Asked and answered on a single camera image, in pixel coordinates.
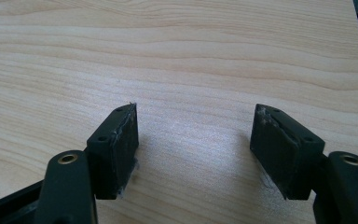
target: light wood surface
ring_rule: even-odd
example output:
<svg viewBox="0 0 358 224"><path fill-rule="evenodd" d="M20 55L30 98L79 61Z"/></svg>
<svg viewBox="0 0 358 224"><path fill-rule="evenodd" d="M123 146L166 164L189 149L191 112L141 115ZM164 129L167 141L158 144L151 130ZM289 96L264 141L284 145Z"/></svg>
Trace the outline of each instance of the light wood surface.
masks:
<svg viewBox="0 0 358 224"><path fill-rule="evenodd" d="M351 0L0 0L0 198L138 104L140 146L100 223L314 223L249 150L255 104L358 154Z"/></svg>

